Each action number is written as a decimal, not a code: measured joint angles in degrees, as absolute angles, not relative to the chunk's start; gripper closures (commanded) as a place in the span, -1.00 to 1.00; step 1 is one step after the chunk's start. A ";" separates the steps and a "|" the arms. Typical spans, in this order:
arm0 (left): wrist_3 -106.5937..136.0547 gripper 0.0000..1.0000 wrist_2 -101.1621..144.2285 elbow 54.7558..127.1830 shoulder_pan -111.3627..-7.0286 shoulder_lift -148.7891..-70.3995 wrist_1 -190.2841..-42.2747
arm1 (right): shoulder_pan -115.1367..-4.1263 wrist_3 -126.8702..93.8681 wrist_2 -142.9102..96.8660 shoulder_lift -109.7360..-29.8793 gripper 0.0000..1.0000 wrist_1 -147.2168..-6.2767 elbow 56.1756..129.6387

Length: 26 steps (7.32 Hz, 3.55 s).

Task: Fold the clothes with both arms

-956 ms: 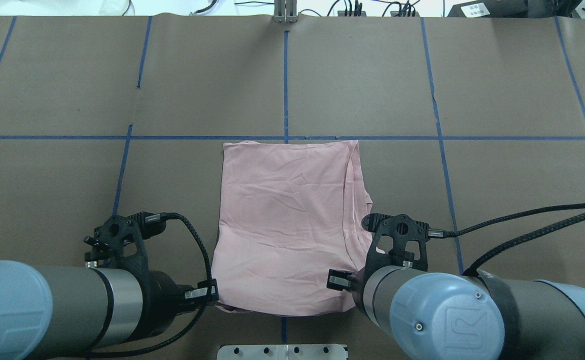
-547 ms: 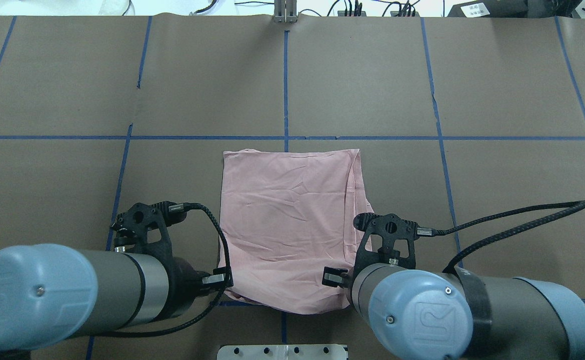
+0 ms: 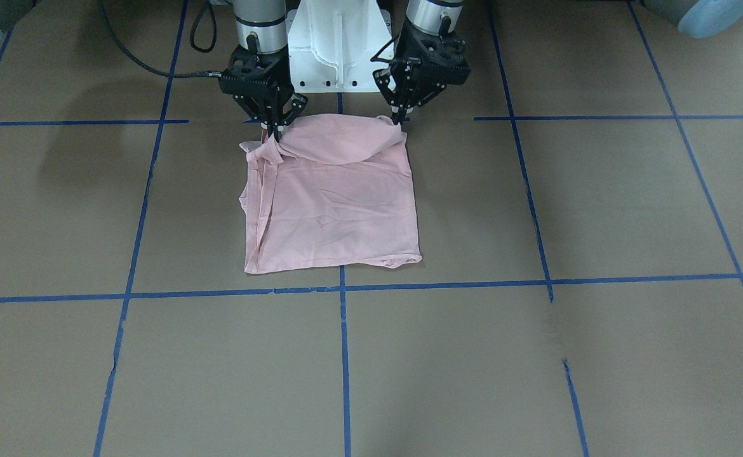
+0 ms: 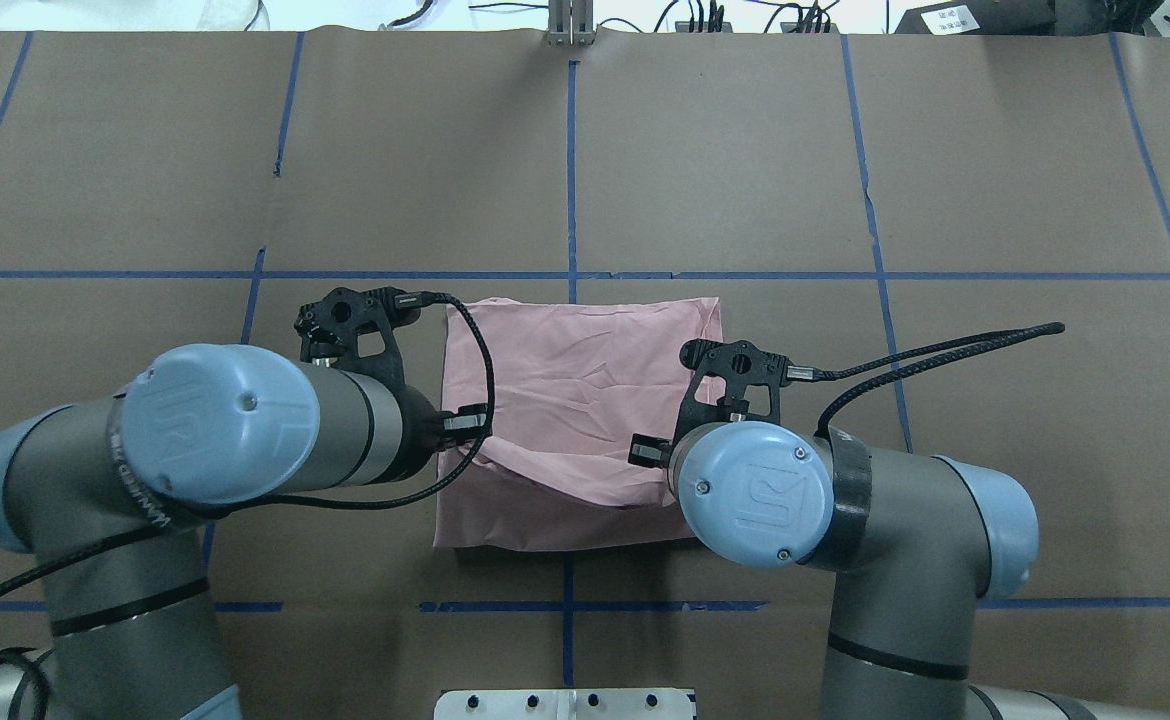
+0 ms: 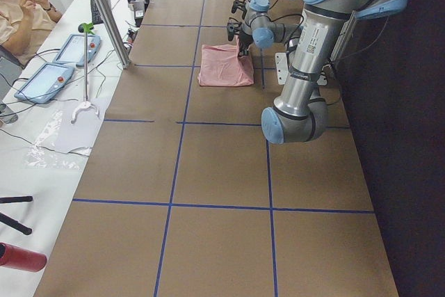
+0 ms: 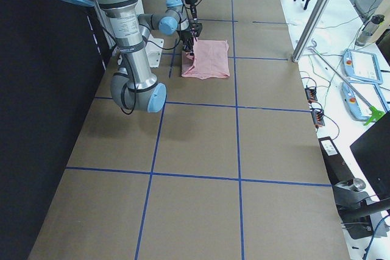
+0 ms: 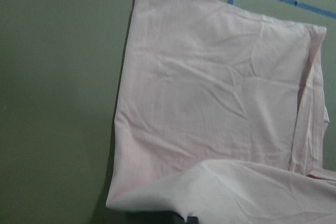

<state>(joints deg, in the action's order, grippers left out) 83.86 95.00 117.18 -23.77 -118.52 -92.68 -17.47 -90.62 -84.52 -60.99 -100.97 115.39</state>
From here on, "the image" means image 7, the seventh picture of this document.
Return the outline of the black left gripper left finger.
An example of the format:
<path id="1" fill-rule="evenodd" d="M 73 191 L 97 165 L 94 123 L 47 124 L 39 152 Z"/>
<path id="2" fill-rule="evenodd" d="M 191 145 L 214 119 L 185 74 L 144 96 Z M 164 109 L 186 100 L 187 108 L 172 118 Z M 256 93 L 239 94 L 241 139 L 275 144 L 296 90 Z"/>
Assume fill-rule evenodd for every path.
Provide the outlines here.
<path id="1" fill-rule="evenodd" d="M 171 216 L 171 224 L 185 224 L 185 220 L 180 215 L 173 213 Z"/>

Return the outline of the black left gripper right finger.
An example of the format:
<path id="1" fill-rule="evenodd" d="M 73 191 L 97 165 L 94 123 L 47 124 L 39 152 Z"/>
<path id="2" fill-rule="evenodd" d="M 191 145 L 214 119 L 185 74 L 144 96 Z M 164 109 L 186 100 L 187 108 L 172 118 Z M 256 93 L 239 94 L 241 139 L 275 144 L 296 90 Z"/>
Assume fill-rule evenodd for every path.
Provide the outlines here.
<path id="1" fill-rule="evenodd" d="M 198 224 L 198 218 L 196 216 L 188 216 L 186 224 Z"/>

